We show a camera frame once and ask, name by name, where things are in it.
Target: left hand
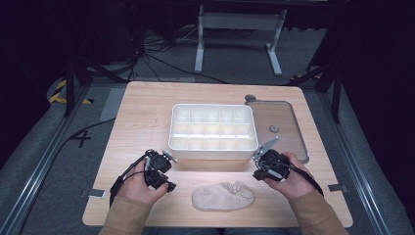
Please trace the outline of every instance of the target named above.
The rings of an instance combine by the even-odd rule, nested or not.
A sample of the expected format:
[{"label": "left hand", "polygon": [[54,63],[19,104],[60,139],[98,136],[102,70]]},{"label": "left hand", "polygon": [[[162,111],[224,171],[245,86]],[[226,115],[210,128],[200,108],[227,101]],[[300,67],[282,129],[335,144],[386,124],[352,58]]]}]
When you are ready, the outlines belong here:
[{"label": "left hand", "polygon": [[132,168],[127,174],[126,177],[131,175],[134,172],[140,172],[132,175],[127,178],[121,188],[119,189],[117,195],[126,197],[141,203],[153,205],[158,199],[164,196],[167,193],[168,183],[164,183],[156,190],[150,189],[146,181],[144,180],[144,165],[146,160],[141,161],[137,166]]}]

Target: sleeve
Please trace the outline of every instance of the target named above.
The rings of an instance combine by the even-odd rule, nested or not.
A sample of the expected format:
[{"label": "sleeve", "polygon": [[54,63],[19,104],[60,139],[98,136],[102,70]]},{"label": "sleeve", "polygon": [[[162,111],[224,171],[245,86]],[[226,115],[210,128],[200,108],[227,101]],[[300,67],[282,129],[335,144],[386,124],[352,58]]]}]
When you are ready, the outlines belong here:
[{"label": "sleeve", "polygon": [[348,234],[336,212],[316,190],[289,203],[303,235]]},{"label": "sleeve", "polygon": [[141,234],[152,206],[115,196],[100,235]]}]

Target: hand-mounted device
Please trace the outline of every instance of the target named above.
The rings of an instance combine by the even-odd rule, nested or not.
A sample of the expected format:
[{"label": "hand-mounted device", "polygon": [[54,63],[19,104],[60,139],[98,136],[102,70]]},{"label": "hand-mounted device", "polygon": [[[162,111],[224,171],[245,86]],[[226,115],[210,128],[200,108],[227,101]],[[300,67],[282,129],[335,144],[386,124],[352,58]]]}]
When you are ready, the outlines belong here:
[{"label": "hand-mounted device", "polygon": [[[146,160],[146,165],[144,171],[134,172],[128,176],[126,174],[135,166],[137,166],[141,161],[144,159]],[[129,177],[133,176],[136,173],[144,173],[144,179],[148,186],[152,186],[155,189],[158,189],[164,183],[168,183],[167,193],[174,190],[176,185],[172,182],[169,182],[167,179],[168,177],[165,173],[171,169],[171,162],[177,163],[177,159],[175,159],[168,151],[163,150],[162,155],[154,150],[147,150],[146,153],[141,156],[136,162],[130,165],[125,172],[120,175],[116,182],[114,183],[113,187],[111,187],[111,196],[110,196],[110,206],[114,201],[115,195],[118,192],[119,188],[122,186],[122,183]]]},{"label": "hand-mounted device", "polygon": [[260,145],[254,152],[253,160],[258,168],[253,177],[256,180],[263,180],[264,178],[270,178],[276,181],[287,179],[290,174],[290,170],[301,175],[307,180],[314,188],[324,197],[323,190],[320,185],[304,170],[296,167],[287,157],[283,154],[279,154],[277,151],[271,149],[271,147],[279,140],[278,136],[275,139]]}]

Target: hand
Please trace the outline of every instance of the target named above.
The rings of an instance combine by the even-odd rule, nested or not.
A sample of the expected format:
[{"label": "hand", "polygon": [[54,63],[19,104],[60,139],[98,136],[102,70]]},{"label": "hand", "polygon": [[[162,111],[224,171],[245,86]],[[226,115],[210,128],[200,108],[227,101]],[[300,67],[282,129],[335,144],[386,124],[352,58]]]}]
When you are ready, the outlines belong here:
[{"label": "hand", "polygon": [[157,190],[151,190],[144,180],[144,165],[146,160],[141,161],[137,166],[132,168],[125,177],[132,175],[127,178],[119,189],[117,195],[126,197],[141,203],[153,205],[158,199],[167,193],[168,183],[164,183]]},{"label": "hand", "polygon": [[[289,159],[290,163],[310,174],[308,169],[300,163],[295,154],[286,152],[283,153],[283,155]],[[300,197],[314,190],[314,187],[308,181],[293,170],[290,170],[290,175],[284,182],[278,182],[270,178],[265,178],[263,181],[268,184],[269,187],[282,193],[288,200]]]}]

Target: white plastic tray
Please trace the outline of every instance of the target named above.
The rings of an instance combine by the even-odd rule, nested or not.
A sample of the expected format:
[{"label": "white plastic tray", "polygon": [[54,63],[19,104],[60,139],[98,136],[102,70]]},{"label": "white plastic tray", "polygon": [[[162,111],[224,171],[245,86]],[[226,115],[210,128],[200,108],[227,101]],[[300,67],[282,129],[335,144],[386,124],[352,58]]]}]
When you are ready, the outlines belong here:
[{"label": "white plastic tray", "polygon": [[248,160],[258,147],[253,110],[246,105],[175,105],[168,146],[177,159]]}]

